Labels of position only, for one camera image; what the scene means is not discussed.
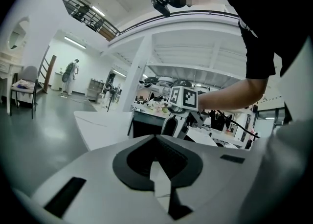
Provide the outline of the person's right forearm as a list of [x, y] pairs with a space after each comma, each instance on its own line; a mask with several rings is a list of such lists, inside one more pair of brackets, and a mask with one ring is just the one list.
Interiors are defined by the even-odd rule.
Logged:
[[222, 90], [198, 97], [199, 111], [238, 110], [258, 102], [266, 90], [268, 79], [244, 79]]

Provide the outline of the black office chair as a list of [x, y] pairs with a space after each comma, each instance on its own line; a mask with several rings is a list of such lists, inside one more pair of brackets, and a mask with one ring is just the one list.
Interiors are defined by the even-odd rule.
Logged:
[[89, 12], [89, 7], [88, 6], [80, 6], [78, 11], [73, 15], [73, 18], [80, 22], [84, 22], [85, 18], [84, 16]]
[[99, 19], [98, 21], [91, 20], [90, 23], [87, 24], [87, 27], [89, 27], [93, 31], [97, 32], [102, 27], [102, 24], [103, 24], [102, 19]]

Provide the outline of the potted white pink flowers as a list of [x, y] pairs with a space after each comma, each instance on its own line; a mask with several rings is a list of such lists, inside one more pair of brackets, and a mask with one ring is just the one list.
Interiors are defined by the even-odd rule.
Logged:
[[155, 101], [150, 100], [148, 103], [148, 107], [150, 108], [150, 110], [152, 110], [153, 112], [157, 112], [157, 113], [168, 113], [168, 103], [166, 101]]

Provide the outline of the person's black shirt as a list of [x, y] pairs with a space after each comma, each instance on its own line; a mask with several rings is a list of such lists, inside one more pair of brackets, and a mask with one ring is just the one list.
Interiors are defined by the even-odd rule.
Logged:
[[228, 0], [240, 17], [246, 45], [246, 78], [267, 79], [276, 74], [274, 55], [289, 68], [304, 42], [313, 36], [313, 0]]

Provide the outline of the black standing fan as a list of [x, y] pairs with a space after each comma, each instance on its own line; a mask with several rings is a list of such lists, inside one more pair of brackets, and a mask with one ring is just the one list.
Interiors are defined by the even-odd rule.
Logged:
[[106, 86], [106, 94], [103, 100], [103, 108], [107, 110], [110, 109], [111, 103], [115, 101], [117, 94], [120, 91], [120, 85], [118, 87], [114, 87], [112, 81], [108, 81]]

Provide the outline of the black mezzanine railing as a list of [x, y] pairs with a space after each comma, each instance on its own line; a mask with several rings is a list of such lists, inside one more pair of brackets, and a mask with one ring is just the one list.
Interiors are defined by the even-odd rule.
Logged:
[[[136, 29], [140, 26], [144, 26], [146, 24], [156, 22], [158, 20], [165, 19], [163, 15], [154, 16], [148, 19], [145, 19], [143, 21], [137, 22], [123, 30], [117, 29], [111, 22], [109, 22], [107, 19], [105, 19], [102, 16], [99, 16], [96, 14], [92, 8], [83, 2], [82, 0], [62, 0], [64, 3], [64, 6], [68, 12], [68, 14], [73, 17], [73, 15], [78, 11], [80, 6], [88, 6], [89, 12], [84, 16], [85, 21], [81, 22], [87, 26], [87, 24], [90, 23], [91, 20], [98, 21], [99, 19], [103, 20], [102, 27], [97, 31], [102, 37], [104, 37], [107, 41], [111, 41], [115, 39], [116, 37], [123, 35], [133, 29]], [[218, 16], [222, 18], [231, 18], [231, 19], [239, 19], [238, 15], [222, 12], [222, 11], [215, 11], [215, 10], [187, 10], [187, 11], [178, 11], [171, 13], [170, 17], [178, 17], [178, 16], [187, 16], [187, 15], [206, 15], [206, 16]]]

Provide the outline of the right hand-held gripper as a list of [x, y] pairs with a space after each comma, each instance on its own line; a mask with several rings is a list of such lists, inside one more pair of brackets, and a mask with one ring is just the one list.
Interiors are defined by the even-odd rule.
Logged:
[[163, 135], [175, 133], [175, 138], [184, 139], [188, 126], [193, 128], [201, 128], [203, 125], [211, 126], [211, 117], [206, 112], [199, 111], [197, 91], [183, 86], [172, 87], [167, 103], [168, 111], [172, 116], [164, 121]]

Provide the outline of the white shelf rack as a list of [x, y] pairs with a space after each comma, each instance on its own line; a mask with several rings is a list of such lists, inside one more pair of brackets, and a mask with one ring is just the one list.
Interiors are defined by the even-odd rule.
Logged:
[[151, 22], [116, 37], [104, 53], [131, 61], [119, 105], [125, 112], [146, 75], [223, 89], [246, 73], [243, 40], [232, 18], [188, 16]]

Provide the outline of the dark green box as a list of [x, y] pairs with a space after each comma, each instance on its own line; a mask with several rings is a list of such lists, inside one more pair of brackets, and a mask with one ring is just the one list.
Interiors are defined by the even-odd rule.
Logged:
[[164, 121], [165, 118], [134, 111], [127, 135], [129, 138], [136, 138], [151, 134], [161, 134]]

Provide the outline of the white marble table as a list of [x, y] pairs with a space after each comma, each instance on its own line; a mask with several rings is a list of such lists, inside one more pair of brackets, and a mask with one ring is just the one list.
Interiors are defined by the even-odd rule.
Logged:
[[[80, 112], [74, 113], [79, 132], [92, 151], [127, 139], [133, 112]], [[223, 145], [228, 148], [243, 148], [244, 143], [217, 130], [189, 128], [186, 140], [205, 145]]]

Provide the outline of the small wooden cabinet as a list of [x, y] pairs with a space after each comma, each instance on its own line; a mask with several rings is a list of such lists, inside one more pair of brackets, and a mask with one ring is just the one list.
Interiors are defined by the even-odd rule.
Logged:
[[105, 83], [96, 79], [91, 79], [87, 88], [87, 99], [89, 101], [98, 102], [100, 95], [102, 94]]

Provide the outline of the oval vanity mirror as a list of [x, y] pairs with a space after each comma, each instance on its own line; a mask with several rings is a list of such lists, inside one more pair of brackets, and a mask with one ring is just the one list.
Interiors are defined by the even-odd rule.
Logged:
[[29, 17], [23, 17], [17, 22], [8, 38], [8, 47], [10, 49], [20, 49], [25, 47], [29, 34], [29, 26]]

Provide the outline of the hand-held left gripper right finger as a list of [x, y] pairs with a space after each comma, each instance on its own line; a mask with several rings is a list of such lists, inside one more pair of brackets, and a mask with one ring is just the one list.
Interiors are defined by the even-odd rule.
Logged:
[[264, 142], [250, 151], [213, 147], [166, 135], [155, 137], [177, 172], [171, 180], [169, 212], [156, 224], [256, 224], [259, 199], [254, 184], [264, 156]]

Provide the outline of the grey upholstered chair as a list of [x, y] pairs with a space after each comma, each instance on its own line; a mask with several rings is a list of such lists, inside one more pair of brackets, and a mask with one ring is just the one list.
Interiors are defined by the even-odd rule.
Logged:
[[11, 87], [11, 95], [15, 94], [15, 104], [17, 109], [19, 109], [20, 104], [18, 101], [18, 93], [21, 94], [28, 94], [31, 96], [31, 118], [33, 119], [34, 111], [36, 111], [36, 94], [37, 94], [37, 85], [38, 85], [38, 70], [35, 66], [27, 66], [21, 71], [20, 73], [17, 73], [16, 76], [16, 82], [20, 79], [26, 80], [26, 81], [32, 81], [35, 83], [35, 87], [33, 90], [28, 89], [20, 89], [17, 87]]

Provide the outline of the white vanity dresser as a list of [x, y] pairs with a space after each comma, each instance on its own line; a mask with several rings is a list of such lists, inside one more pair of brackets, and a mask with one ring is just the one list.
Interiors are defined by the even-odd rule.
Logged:
[[21, 64], [20, 57], [0, 52], [0, 79], [6, 79], [6, 109], [7, 114], [11, 113], [11, 87], [16, 73], [21, 72], [24, 65]]

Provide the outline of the white cloth bundle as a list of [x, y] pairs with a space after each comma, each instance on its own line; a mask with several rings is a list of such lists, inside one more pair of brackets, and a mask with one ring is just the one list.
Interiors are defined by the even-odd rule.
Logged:
[[20, 88], [20, 89], [33, 90], [35, 87], [35, 83], [32, 81], [26, 81], [26, 80], [20, 79], [17, 82], [13, 83], [12, 86]]

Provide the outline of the dark stair railing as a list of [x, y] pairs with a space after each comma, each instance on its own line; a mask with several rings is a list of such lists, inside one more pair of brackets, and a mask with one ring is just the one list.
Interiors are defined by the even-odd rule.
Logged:
[[55, 61], [57, 59], [56, 55], [52, 55], [50, 61], [47, 60], [47, 54], [48, 54], [49, 49], [50, 49], [50, 45], [48, 45], [44, 53], [44, 56], [43, 56], [43, 59], [41, 61], [39, 71], [38, 71], [38, 76], [43, 77], [44, 79], [43, 82], [38, 81], [38, 84], [40, 85], [42, 91], [46, 94], [48, 94], [49, 81], [51, 78]]

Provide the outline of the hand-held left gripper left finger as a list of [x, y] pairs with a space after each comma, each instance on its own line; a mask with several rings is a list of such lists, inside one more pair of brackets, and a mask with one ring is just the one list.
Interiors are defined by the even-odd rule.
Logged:
[[128, 139], [87, 152], [48, 178], [32, 195], [45, 206], [72, 177], [86, 183], [65, 212], [70, 224], [168, 224], [171, 217], [151, 191], [132, 190], [122, 183], [112, 169], [120, 151], [143, 141]]

